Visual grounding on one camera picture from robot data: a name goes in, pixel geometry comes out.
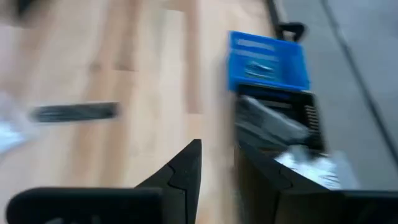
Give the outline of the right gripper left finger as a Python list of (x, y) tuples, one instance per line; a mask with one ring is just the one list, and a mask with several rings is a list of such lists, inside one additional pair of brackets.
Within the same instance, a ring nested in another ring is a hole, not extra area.
[(133, 188), (36, 187), (13, 196), (7, 224), (195, 224), (201, 139)]

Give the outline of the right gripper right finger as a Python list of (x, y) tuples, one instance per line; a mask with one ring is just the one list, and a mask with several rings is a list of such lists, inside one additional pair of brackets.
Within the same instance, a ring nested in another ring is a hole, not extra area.
[(249, 224), (398, 224), (398, 192), (329, 190), (251, 146), (234, 151)]

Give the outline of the bagged black comb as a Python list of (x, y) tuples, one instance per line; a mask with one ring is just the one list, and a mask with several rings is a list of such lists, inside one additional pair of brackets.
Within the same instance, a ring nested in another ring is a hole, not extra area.
[(280, 151), (287, 147), (281, 140), (267, 134), (252, 124), (246, 122), (235, 123), (235, 129), (236, 140), (252, 147), (265, 151)]
[(300, 144), (310, 136), (305, 125), (246, 95), (236, 102), (235, 123), (243, 122), (260, 128), (286, 145)]
[(119, 114), (119, 103), (99, 102), (71, 105), (48, 105), (35, 107), (30, 116), (40, 123), (64, 123), (111, 119)]

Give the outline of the black plastic bin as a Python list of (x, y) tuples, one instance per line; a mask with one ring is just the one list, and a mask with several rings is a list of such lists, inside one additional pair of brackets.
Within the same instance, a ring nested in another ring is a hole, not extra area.
[(302, 123), (309, 129), (310, 136), (305, 141), (310, 150), (325, 152), (322, 124), (313, 93), (287, 90), (271, 86), (239, 84), (237, 94), (251, 96), (263, 101), (272, 109)]

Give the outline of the blue plastic bin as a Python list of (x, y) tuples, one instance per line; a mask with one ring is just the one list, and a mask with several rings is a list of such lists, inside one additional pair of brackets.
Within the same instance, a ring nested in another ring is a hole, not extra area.
[[(277, 78), (266, 80), (247, 76), (244, 73), (244, 65), (249, 61), (277, 66)], [(301, 45), (235, 30), (229, 33), (227, 73), (230, 90), (236, 90), (239, 84), (272, 86), (287, 90), (310, 89)]]

